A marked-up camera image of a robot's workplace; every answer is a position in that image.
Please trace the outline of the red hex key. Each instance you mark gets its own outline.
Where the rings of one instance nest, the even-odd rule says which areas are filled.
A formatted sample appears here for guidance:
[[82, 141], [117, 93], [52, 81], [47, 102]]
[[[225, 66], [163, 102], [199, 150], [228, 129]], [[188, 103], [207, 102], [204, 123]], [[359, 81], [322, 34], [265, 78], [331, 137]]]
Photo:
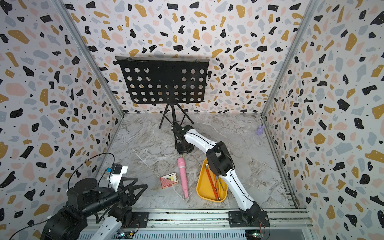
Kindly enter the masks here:
[[211, 177], [210, 170], [208, 169], [208, 167], [206, 167], [206, 173], [207, 173], [209, 182], [210, 182], [210, 184], [211, 184], [211, 187], [212, 187], [212, 190], [213, 190], [215, 199], [216, 199], [215, 188], [214, 188], [214, 181], [213, 181], [213, 179], [212, 179], [212, 177]]

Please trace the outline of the orange hex key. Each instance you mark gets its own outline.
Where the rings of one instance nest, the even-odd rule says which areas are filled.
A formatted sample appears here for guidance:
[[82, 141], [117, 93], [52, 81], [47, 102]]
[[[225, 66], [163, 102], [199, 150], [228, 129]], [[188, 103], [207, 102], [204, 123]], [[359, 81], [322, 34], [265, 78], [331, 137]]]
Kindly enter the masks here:
[[217, 201], [219, 201], [221, 198], [220, 198], [220, 193], [219, 193], [219, 189], [218, 189], [218, 182], [217, 182], [216, 176], [214, 176], [213, 179], [214, 179], [214, 188], [215, 188], [216, 199], [217, 199]]

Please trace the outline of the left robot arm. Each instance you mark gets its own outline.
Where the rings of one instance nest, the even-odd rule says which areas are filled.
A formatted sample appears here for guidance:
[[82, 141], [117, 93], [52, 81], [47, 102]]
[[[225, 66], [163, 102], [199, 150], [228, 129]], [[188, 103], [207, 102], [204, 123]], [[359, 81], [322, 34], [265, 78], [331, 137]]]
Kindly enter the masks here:
[[147, 190], [148, 185], [136, 185], [138, 178], [122, 178], [115, 190], [99, 187], [94, 178], [86, 178], [67, 191], [65, 206], [45, 224], [42, 240], [77, 240], [88, 226], [87, 218], [106, 211], [106, 218], [93, 236], [107, 240], [121, 227], [135, 222], [132, 206]]

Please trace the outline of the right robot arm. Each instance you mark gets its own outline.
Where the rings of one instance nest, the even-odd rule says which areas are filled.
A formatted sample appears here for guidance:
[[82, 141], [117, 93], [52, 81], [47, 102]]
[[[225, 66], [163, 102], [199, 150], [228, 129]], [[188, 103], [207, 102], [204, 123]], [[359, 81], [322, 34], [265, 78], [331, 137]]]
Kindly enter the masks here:
[[206, 154], [211, 172], [223, 181], [238, 204], [242, 221], [247, 226], [268, 222], [268, 215], [261, 206], [248, 194], [235, 171], [234, 161], [224, 142], [214, 142], [198, 133], [192, 126], [173, 124], [172, 132], [176, 143], [187, 150], [197, 147]]

